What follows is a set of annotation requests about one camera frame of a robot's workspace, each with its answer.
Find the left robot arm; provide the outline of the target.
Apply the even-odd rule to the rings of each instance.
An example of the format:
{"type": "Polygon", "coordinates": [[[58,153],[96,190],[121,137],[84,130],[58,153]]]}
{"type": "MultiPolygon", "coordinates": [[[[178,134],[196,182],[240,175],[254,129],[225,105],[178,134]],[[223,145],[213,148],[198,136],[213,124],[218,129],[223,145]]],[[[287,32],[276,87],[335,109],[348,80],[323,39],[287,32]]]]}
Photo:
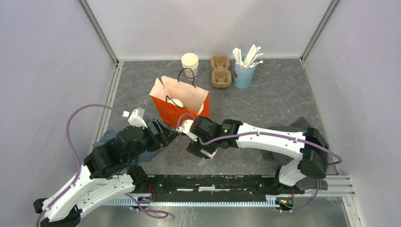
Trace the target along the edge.
{"type": "Polygon", "coordinates": [[[149,177],[137,163],[167,147],[177,133],[157,119],[108,134],[53,196],[37,199],[37,227],[75,227],[99,206],[123,194],[144,192],[149,177]]]}

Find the lidded white coffee cup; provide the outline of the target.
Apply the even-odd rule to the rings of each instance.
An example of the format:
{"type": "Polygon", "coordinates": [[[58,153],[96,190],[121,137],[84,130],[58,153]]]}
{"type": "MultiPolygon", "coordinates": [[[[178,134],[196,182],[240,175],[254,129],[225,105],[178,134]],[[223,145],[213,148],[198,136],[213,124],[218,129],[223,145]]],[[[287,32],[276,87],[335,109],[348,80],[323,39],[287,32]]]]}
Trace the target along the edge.
{"type": "Polygon", "coordinates": [[[173,105],[175,105],[175,106],[177,106],[177,107],[179,107],[179,108],[184,108],[184,105],[183,105],[183,103],[180,101],[180,100],[178,100],[178,99],[167,99],[167,102],[168,103],[171,103],[171,104],[173,104],[173,105]]]}

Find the orange paper bag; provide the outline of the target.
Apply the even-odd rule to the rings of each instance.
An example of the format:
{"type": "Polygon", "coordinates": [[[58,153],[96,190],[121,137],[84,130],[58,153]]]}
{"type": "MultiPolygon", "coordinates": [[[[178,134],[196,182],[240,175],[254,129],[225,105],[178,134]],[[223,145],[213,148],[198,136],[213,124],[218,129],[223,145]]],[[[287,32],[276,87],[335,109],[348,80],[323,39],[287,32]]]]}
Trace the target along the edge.
{"type": "Polygon", "coordinates": [[[175,79],[167,76],[156,79],[149,94],[163,122],[172,127],[198,116],[210,117],[209,91],[194,83],[181,82],[180,75],[185,70],[175,79]]]}

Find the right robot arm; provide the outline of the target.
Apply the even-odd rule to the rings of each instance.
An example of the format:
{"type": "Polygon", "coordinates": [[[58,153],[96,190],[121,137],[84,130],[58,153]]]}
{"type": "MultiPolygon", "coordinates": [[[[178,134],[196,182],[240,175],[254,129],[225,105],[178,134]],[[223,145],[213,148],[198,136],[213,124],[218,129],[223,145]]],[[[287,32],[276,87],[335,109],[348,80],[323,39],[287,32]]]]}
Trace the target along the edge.
{"type": "Polygon", "coordinates": [[[328,144],[315,128],[306,131],[277,131],[225,119],[218,124],[207,117],[178,123],[177,131],[191,138],[188,152],[211,159],[218,148],[255,148],[290,157],[292,160],[278,169],[273,187],[287,192],[298,181],[310,177],[324,179],[327,175],[328,144]]]}

